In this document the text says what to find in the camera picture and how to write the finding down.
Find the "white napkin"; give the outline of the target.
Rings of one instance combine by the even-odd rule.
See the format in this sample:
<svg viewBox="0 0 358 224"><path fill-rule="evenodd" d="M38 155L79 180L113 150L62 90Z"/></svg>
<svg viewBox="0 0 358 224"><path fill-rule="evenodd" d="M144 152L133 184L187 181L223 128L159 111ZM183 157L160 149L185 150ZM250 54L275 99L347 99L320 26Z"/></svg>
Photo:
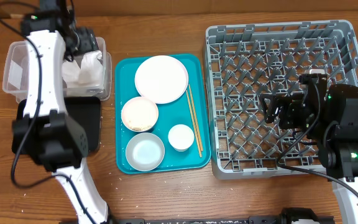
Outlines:
<svg viewBox="0 0 358 224"><path fill-rule="evenodd" d="M103 79L103 65L100 62L100 50L85 53L81 65L75 60L64 61L62 64L62 77L68 88L79 88L99 85Z"/></svg>

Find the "wooden chopstick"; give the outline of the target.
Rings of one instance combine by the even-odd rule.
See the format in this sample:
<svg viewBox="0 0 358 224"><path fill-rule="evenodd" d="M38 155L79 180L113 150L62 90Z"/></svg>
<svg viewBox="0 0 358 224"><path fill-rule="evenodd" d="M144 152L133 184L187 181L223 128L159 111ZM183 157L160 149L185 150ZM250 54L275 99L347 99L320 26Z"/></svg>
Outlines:
<svg viewBox="0 0 358 224"><path fill-rule="evenodd" d="M195 123L195 119L194 119L193 109L192 109L192 106L191 106L191 101L190 101L190 96L189 96L189 94L188 94L188 90L186 90L185 93L186 93L186 98L187 98L188 107L189 107L189 111L190 111L191 122L192 122L193 129L194 129L194 135L195 135L195 139L196 139L196 145L197 145L197 148L198 148L198 154L199 154L199 157L202 158L202 152L201 152L201 147L200 147L200 140L199 140L199 138L198 138L196 123Z"/></svg>
<svg viewBox="0 0 358 224"><path fill-rule="evenodd" d="M193 109L194 119L195 119L197 133L198 133L198 138L200 140L201 152L203 152L203 144L202 144L202 141L201 141L200 127L199 127L199 124L198 124L198 118L197 118L197 114L196 114L195 103L194 103L193 94L192 94L190 85L188 85L188 94L190 96L191 106L192 106L192 109Z"/></svg>

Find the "white round plate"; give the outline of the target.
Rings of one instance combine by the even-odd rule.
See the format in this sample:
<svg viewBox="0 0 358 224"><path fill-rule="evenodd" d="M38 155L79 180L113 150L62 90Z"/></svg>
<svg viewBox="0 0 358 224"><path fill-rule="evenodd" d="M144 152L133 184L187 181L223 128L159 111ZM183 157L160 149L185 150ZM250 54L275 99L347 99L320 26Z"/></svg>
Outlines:
<svg viewBox="0 0 358 224"><path fill-rule="evenodd" d="M168 55L158 55L148 58L139 65L134 82L140 96L156 104L167 104L176 101L184 94L189 75L178 59Z"/></svg>

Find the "pink bowl with rice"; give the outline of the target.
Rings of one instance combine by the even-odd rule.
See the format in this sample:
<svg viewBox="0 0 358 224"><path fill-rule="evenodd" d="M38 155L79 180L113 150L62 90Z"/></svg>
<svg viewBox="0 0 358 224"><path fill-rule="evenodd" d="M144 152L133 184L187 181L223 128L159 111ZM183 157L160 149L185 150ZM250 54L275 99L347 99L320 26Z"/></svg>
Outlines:
<svg viewBox="0 0 358 224"><path fill-rule="evenodd" d="M121 110L121 120L127 129L144 132L152 129L159 116L157 105L143 96L127 101Z"/></svg>

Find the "white paper cup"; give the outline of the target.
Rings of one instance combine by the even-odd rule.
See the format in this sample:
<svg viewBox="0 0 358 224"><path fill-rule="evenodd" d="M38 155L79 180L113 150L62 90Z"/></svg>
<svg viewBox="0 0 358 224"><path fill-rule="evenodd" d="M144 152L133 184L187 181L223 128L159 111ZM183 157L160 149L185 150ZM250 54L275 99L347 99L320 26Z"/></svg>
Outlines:
<svg viewBox="0 0 358 224"><path fill-rule="evenodd" d="M184 124L172 127L168 132L170 145L178 152L184 152L194 143L195 135L193 130Z"/></svg>

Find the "grey white bowl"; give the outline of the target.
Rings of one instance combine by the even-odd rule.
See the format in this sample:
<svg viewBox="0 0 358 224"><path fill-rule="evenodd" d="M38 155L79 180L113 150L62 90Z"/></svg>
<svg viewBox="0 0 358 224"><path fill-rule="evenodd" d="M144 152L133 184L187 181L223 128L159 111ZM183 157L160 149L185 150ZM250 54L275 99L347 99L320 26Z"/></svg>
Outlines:
<svg viewBox="0 0 358 224"><path fill-rule="evenodd" d="M135 170L148 172L157 168L165 156L162 140L152 133L135 135L126 146L126 159Z"/></svg>

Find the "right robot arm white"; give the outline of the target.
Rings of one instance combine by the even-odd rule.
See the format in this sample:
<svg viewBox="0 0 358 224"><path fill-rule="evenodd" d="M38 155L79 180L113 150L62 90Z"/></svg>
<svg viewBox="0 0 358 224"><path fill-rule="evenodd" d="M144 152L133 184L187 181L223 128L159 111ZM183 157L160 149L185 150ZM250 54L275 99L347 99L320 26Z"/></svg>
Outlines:
<svg viewBox="0 0 358 224"><path fill-rule="evenodd" d="M299 129L315 141L318 159L331 181L342 219L358 223L358 87L326 84L323 74L303 74L305 94L284 97L279 126Z"/></svg>

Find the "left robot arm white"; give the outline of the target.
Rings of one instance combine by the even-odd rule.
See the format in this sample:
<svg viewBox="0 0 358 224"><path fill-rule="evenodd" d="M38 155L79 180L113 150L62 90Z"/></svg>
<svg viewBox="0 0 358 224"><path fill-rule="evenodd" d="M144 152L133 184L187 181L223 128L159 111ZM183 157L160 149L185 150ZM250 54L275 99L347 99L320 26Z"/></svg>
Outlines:
<svg viewBox="0 0 358 224"><path fill-rule="evenodd" d="M29 55L29 89L23 117L12 123L12 183L29 189L57 179L78 223L117 223L88 169L86 131L68 114L63 95L63 61L97 50L93 31L76 27L74 11L65 1L41 1L35 12L25 15L18 33L25 38ZM22 152L50 176L32 184L18 183L15 171Z"/></svg>

